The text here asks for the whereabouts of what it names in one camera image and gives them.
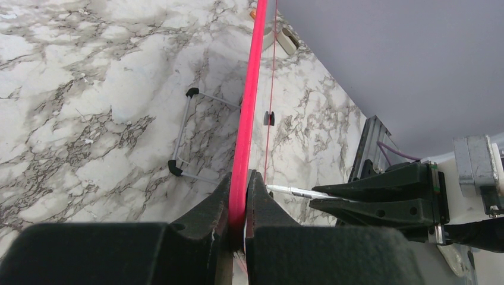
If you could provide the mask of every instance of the white marker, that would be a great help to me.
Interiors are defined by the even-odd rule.
[[[339,199],[338,197],[330,196],[330,195],[322,193],[322,192],[299,189],[296,187],[279,186],[279,185],[266,185],[266,188],[270,191],[273,191],[273,192],[279,192],[279,193],[284,193],[284,194],[288,194],[288,195],[304,197],[304,198],[308,198],[308,199]]]

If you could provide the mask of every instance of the marble surface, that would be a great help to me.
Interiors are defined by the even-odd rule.
[[[174,177],[167,161],[188,88],[241,103],[255,5],[3,0],[0,256],[33,223],[170,222],[207,197],[214,185]],[[264,173],[267,153],[268,183],[311,188],[346,179],[364,117],[301,44],[276,61],[277,122],[267,151],[267,128],[254,127],[251,168]],[[259,88],[271,81],[267,53]],[[262,122],[269,92],[257,98]],[[239,115],[193,98],[179,167],[216,180],[230,171]],[[275,199],[304,224],[334,222],[304,199]]]

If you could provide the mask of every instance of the screw hole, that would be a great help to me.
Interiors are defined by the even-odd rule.
[[[185,229],[184,224],[175,223],[175,224],[170,224],[170,226],[172,226],[176,231]]]
[[[383,210],[378,210],[376,211],[376,215],[380,218],[383,218],[385,216],[385,211]]]

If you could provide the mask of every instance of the wire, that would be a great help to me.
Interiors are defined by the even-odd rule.
[[[395,153],[397,154],[398,156],[401,156],[401,157],[404,157],[405,159],[411,159],[411,160],[421,160],[421,158],[418,158],[418,157],[414,157],[414,156],[409,156],[405,153],[402,153],[398,150],[395,150],[393,149],[392,147],[382,143],[381,141],[377,141],[376,144],[378,145],[378,147],[381,149],[383,155],[385,156],[385,159],[387,160],[387,162],[389,163],[389,165],[392,165],[390,163],[390,159],[388,158],[387,154],[385,153],[385,150],[383,148],[386,148],[387,150],[389,150],[391,153]]]

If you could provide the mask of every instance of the purple cable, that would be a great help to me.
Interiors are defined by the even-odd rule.
[[[404,154],[398,150],[394,150],[392,147],[382,143],[381,141],[377,141],[376,144],[378,145],[378,147],[380,148],[380,150],[382,151],[383,153],[383,156],[385,156],[385,159],[387,160],[387,162],[389,163],[389,165],[392,165],[390,163],[390,159],[388,158],[387,154],[385,153],[385,150],[383,148],[386,148],[388,149],[391,153],[395,153],[397,154],[398,156],[401,156],[401,157],[404,157],[405,159],[411,159],[411,160],[421,160],[420,158],[418,157],[414,157],[414,156],[409,156],[407,154]]]

